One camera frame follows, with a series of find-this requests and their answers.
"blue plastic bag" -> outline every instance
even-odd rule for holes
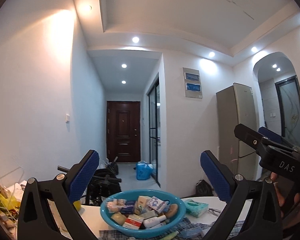
[[[145,161],[138,162],[136,165],[137,179],[138,180],[146,180],[149,179],[153,168],[149,163]]]

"light switch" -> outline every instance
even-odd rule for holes
[[[70,115],[66,114],[66,123],[70,123]]]

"glass door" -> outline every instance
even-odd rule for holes
[[[152,177],[158,183],[158,160],[160,159],[160,87],[159,80],[154,84],[149,97],[149,142],[150,142],[150,163],[153,165]]]
[[[300,89],[297,76],[275,84],[281,114],[281,135],[300,147]]]

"brown wooden door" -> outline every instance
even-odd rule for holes
[[[140,161],[140,102],[107,102],[107,158]]]

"red and white box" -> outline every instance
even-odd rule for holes
[[[137,215],[129,215],[122,225],[124,228],[139,229],[144,218]]]

